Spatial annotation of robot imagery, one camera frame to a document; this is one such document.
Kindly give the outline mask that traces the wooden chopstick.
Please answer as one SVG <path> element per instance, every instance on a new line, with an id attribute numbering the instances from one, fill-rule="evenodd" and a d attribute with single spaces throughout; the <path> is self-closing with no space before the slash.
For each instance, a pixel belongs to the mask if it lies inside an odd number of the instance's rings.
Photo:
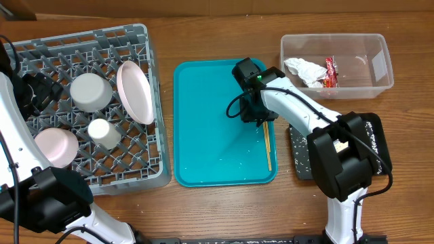
<path id="1" fill-rule="evenodd" d="M 267 152 L 267 163 L 268 163 L 268 169 L 269 169 L 269 171 L 271 171 L 272 170 L 271 153 L 268 153 L 268 152 Z"/>
<path id="2" fill-rule="evenodd" d="M 265 137 L 267 152 L 270 153 L 271 147 L 270 147 L 270 138 L 269 138 L 269 124 L 267 121 L 263 123 L 263 127 L 264 127 L 264 137 Z"/>

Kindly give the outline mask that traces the grey white bowl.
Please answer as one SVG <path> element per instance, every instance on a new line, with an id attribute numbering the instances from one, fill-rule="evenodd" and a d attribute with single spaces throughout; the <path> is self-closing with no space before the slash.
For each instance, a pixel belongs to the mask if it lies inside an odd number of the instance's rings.
<path id="1" fill-rule="evenodd" d="M 107 80 L 93 73 L 85 73 L 73 80 L 70 93 L 79 110 L 93 113 L 111 102 L 113 90 Z"/>

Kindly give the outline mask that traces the white napkin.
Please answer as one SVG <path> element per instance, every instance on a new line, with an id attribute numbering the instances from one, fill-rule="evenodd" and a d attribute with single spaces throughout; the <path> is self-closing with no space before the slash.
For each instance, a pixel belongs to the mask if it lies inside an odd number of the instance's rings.
<path id="1" fill-rule="evenodd" d="M 307 87 L 323 87 L 321 81 L 327 76 L 326 68 L 302 58 L 286 58 L 283 63 L 293 75 L 301 78 Z"/>

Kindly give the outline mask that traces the red snack wrapper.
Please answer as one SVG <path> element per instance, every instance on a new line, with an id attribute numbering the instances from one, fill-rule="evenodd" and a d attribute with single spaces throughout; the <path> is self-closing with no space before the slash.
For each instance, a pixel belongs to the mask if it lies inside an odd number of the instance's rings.
<path id="1" fill-rule="evenodd" d="M 338 73 L 336 72 L 336 62 L 334 57 L 328 57 L 325 59 L 325 63 L 327 66 L 327 72 L 325 78 L 323 80 L 323 87 L 326 88 L 336 88 L 338 87 Z"/>

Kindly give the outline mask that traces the white cup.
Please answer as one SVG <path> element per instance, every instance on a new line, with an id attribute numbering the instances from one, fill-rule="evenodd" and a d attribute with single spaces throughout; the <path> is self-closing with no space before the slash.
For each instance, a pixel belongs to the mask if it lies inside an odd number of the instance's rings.
<path id="1" fill-rule="evenodd" d="M 95 119 L 88 125 L 87 132 L 91 139 L 106 149 L 113 149 L 121 141 L 121 134 L 112 123 L 104 119 Z"/>

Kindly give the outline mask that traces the large white plate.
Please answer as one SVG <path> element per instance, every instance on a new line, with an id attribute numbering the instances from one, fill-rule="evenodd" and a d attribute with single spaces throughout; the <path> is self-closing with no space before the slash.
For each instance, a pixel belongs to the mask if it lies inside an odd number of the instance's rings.
<path id="1" fill-rule="evenodd" d="M 151 87 L 141 68 L 125 61 L 117 71 L 116 85 L 127 114 L 137 123 L 151 124 L 154 121 Z"/>

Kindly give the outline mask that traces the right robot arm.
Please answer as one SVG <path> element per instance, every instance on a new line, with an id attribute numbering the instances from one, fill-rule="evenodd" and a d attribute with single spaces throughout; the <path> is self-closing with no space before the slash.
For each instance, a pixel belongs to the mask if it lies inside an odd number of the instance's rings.
<path id="1" fill-rule="evenodd" d="M 243 122 L 262 125 L 281 116 L 306 138 L 311 175 L 328 198 L 328 239 L 358 243 L 361 205 L 378 170 L 365 122 L 356 113 L 341 115 L 318 104 L 276 67 L 261 70 L 245 58 L 232 75 L 243 91 L 237 97 Z"/>

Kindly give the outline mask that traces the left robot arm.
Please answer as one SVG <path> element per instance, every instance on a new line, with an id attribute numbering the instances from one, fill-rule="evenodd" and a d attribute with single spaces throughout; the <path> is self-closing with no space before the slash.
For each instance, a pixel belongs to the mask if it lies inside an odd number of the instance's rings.
<path id="1" fill-rule="evenodd" d="M 88 243 L 141 243 L 149 240 L 131 224 L 120 222 L 94 203 L 76 171 L 54 167 L 38 148 L 26 119 L 59 100 L 61 84 L 37 73 L 21 77 L 20 59 L 1 48 L 1 218 L 20 228 L 76 235 Z"/>

